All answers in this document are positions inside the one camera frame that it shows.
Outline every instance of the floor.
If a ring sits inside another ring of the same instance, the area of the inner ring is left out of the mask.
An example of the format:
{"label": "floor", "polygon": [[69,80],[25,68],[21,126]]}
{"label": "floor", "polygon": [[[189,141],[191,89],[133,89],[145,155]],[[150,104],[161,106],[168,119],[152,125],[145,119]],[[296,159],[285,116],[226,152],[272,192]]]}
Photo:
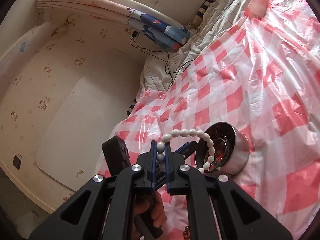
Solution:
{"label": "floor", "polygon": [[27,198],[0,169],[0,206],[19,235],[28,239],[31,232],[41,224],[49,213]]}

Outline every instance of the metal tin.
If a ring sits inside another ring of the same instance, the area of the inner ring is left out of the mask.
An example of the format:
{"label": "metal tin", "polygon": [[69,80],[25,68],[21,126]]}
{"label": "metal tin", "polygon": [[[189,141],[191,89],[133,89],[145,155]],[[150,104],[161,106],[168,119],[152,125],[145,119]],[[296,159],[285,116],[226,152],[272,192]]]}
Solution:
{"label": "metal tin", "polygon": [[[218,122],[206,131],[214,142],[215,162],[206,173],[222,171],[237,175],[249,159],[249,143],[246,136],[227,122]],[[195,154],[197,168],[202,168],[209,156],[207,143],[201,138]]]}

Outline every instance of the metal bolt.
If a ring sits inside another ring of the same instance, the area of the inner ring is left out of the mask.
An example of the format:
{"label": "metal bolt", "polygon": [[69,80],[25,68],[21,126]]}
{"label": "metal bolt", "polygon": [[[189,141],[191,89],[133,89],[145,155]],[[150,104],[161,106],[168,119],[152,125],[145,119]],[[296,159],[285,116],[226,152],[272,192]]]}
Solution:
{"label": "metal bolt", "polygon": [[180,166],[180,170],[182,170],[182,171],[188,171],[188,170],[190,170],[190,166],[187,165],[187,164],[183,164],[183,165]]}
{"label": "metal bolt", "polygon": [[103,181],[103,176],[102,175],[95,175],[93,177],[93,181],[94,182],[101,182],[101,181]]}
{"label": "metal bolt", "polygon": [[221,174],[219,175],[218,180],[220,180],[221,182],[227,182],[229,178],[227,175]]}
{"label": "metal bolt", "polygon": [[139,164],[134,164],[134,165],[132,165],[131,169],[133,171],[140,171],[142,169],[142,167]]}

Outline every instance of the plastic wrap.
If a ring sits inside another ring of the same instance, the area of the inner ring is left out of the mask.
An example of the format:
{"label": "plastic wrap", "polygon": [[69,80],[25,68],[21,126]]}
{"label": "plastic wrap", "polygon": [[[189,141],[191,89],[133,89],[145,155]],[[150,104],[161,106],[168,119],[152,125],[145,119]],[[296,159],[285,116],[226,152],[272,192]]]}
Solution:
{"label": "plastic wrap", "polygon": [[[225,121],[249,139],[235,181],[298,239],[319,210],[320,24],[305,0],[252,0],[245,16],[205,48],[167,93],[146,91],[118,124],[131,163],[172,129]],[[172,150],[192,138],[174,138]],[[193,157],[186,161],[195,166]],[[109,175],[105,161],[100,174]],[[183,239],[184,196],[169,196],[164,238]]]}

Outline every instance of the checkered plastic tablecloth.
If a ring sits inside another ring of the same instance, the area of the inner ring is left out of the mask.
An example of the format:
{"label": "checkered plastic tablecloth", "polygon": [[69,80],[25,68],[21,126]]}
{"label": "checkered plastic tablecloth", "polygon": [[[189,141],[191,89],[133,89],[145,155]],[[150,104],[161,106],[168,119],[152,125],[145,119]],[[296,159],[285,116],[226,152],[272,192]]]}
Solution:
{"label": "checkered plastic tablecloth", "polygon": [[[131,163],[172,129],[225,121],[249,139],[235,181],[298,239],[319,210],[320,24],[305,0],[252,0],[244,17],[204,49],[167,93],[146,91],[111,136]],[[176,150],[191,138],[174,138]],[[195,166],[193,157],[186,161]],[[109,176],[105,161],[100,174]],[[184,196],[162,187],[164,239],[182,240]]]}

